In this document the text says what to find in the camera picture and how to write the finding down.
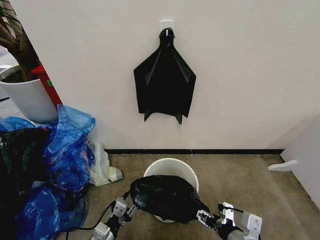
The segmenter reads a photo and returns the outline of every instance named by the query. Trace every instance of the potted plant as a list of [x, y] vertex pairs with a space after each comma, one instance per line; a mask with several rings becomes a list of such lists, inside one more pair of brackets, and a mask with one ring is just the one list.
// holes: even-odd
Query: potted plant
[[57, 119], [57, 110], [41, 81], [31, 70], [41, 63], [8, 0], [0, 0], [0, 45], [18, 62], [0, 73], [0, 88], [31, 121], [45, 124]]

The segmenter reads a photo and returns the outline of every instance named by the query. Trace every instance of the black garbage bag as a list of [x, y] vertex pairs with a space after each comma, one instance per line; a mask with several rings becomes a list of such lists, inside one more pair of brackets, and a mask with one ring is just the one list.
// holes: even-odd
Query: black garbage bag
[[34, 181], [49, 179], [43, 148], [50, 132], [25, 128], [0, 132], [0, 216], [4, 239], [13, 239], [14, 217], [25, 204]]
[[134, 69], [136, 98], [144, 121], [152, 113], [189, 115], [196, 75], [174, 47], [174, 31], [161, 31], [158, 49]]
[[197, 190], [178, 176], [151, 175], [131, 183], [130, 196], [141, 210], [179, 223], [188, 223], [197, 217], [205, 206]]

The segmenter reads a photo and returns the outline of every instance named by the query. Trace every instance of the white trash can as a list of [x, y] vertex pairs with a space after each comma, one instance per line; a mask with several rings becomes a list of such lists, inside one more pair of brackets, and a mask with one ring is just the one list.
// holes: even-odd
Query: white trash can
[[[199, 192], [199, 182], [195, 171], [185, 162], [176, 158], [162, 158], [152, 163], [144, 172], [144, 177], [151, 175], [178, 176], [190, 183]], [[172, 220], [163, 220], [156, 216], [156, 219], [164, 223], [174, 223]]]

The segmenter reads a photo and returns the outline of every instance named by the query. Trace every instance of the black bag in bucket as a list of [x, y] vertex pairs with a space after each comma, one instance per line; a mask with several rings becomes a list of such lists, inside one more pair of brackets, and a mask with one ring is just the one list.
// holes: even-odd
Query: black bag in bucket
[[205, 206], [197, 190], [179, 176], [151, 175], [131, 183], [130, 196], [141, 210], [179, 223], [188, 223], [197, 217]]

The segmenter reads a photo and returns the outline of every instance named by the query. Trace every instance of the red object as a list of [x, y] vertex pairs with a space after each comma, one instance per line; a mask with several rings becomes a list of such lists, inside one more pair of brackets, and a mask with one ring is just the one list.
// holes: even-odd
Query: red object
[[58, 93], [56, 92], [53, 84], [50, 81], [50, 78], [48, 77], [46, 70], [44, 69], [44, 66], [42, 64], [40, 66], [37, 66], [35, 69], [31, 71], [33, 75], [37, 75], [44, 86], [44, 89], [49, 95], [49, 98], [51, 99], [53, 105], [58, 110], [58, 104], [62, 104], [60, 97], [58, 96]]

